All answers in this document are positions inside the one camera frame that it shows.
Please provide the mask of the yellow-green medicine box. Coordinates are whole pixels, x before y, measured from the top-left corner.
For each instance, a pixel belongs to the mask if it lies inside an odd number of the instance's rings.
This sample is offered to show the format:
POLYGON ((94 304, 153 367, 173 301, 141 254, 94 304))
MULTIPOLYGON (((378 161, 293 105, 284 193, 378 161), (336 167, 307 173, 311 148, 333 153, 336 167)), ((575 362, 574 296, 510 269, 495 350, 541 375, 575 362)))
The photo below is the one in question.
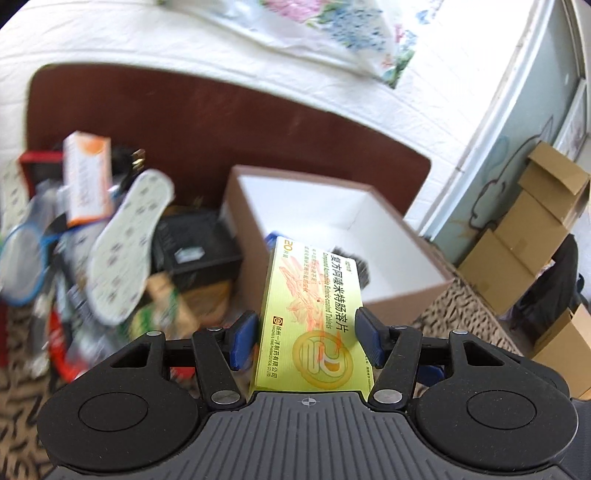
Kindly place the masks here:
POLYGON ((277 236, 250 391, 353 391, 367 398, 374 373, 356 339, 362 306, 355 260, 277 236))

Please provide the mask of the floral plastic bag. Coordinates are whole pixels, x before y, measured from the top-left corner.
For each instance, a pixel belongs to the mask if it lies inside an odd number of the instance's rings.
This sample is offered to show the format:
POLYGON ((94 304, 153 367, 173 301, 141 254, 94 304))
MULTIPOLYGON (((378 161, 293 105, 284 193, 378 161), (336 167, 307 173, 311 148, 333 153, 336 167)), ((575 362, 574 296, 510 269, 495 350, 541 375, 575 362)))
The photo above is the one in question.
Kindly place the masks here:
POLYGON ((158 1, 264 47, 375 78, 394 89, 415 38, 377 1, 158 1))

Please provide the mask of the white patterned shoe insole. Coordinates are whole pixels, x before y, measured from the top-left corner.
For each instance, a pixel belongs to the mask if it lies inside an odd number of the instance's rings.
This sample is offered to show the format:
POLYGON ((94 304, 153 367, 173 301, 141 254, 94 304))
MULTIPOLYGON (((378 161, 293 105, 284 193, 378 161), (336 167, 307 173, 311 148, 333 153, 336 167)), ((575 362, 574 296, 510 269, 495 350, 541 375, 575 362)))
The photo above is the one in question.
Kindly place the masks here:
POLYGON ((174 185, 148 169, 132 182, 121 204, 90 250, 86 295, 95 317, 114 327, 133 312, 150 275, 152 237, 174 185))

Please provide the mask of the red snack packet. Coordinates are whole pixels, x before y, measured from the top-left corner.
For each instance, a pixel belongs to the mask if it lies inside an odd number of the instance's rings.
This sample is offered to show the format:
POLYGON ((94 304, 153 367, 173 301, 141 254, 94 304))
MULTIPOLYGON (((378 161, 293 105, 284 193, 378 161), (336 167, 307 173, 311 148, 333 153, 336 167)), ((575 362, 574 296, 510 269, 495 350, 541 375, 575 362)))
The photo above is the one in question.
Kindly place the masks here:
POLYGON ((52 366, 66 383, 71 383, 88 369, 88 363, 77 353, 71 352, 73 330, 69 322, 63 322, 55 307, 48 320, 48 352, 52 366))

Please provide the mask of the cardboard boxes stack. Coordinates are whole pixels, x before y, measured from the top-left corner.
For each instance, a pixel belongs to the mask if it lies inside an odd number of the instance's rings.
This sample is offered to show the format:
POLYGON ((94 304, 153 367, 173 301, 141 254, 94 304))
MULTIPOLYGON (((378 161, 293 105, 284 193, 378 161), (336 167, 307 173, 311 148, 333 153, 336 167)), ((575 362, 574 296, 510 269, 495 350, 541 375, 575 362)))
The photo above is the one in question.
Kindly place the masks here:
POLYGON ((556 370, 573 397, 590 397, 590 312, 580 293, 571 230, 585 212, 590 176, 545 142, 528 157, 520 193, 459 270, 491 310, 523 336, 527 354, 556 370))

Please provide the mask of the blue rimmed clear pouch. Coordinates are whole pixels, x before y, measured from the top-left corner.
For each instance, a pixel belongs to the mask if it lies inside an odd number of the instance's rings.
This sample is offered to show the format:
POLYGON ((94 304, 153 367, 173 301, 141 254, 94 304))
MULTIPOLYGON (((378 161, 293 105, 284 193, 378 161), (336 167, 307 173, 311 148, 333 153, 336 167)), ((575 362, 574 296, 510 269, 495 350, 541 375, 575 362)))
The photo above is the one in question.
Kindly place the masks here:
POLYGON ((49 268, 50 248, 60 234, 42 233, 33 223, 16 227, 1 248, 1 298, 11 306, 31 303, 49 268))

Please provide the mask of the green cookie packet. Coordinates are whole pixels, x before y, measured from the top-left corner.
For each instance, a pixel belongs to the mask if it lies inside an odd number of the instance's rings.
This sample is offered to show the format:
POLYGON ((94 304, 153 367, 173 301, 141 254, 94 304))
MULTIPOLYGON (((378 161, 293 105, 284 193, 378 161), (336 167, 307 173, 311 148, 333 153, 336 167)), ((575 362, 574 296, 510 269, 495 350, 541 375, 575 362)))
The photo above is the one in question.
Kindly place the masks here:
POLYGON ((165 273, 151 275, 142 297, 146 301, 120 327, 124 340, 149 331, 161 331, 168 340, 189 338, 200 322, 165 273))

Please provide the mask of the black square box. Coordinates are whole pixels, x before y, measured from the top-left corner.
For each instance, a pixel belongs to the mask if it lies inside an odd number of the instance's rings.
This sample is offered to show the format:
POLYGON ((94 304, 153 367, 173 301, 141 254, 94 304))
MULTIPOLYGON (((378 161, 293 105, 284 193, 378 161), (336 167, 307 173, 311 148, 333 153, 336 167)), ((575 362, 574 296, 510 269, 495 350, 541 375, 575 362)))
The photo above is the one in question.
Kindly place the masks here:
POLYGON ((152 238, 151 272, 179 291, 238 279, 242 251, 214 211, 163 216, 152 238))

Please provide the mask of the red jewelry box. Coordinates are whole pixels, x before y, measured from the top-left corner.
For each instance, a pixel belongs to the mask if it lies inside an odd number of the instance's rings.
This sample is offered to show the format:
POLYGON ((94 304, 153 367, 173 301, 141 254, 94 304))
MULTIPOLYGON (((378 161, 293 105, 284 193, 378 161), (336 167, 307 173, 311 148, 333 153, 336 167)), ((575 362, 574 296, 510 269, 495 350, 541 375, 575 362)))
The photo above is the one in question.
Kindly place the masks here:
POLYGON ((45 180, 62 181, 63 153, 61 151, 25 151, 18 159, 30 197, 36 185, 45 180))

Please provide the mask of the orange white medicine box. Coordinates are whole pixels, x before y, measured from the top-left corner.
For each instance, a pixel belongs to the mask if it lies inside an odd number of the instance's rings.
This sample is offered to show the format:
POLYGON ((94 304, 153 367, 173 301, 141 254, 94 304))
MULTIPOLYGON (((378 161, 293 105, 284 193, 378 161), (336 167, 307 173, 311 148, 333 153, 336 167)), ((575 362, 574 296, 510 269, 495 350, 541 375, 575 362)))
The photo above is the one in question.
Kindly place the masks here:
POLYGON ((63 142, 66 219, 72 228, 105 220, 113 213, 111 140, 75 131, 63 142))

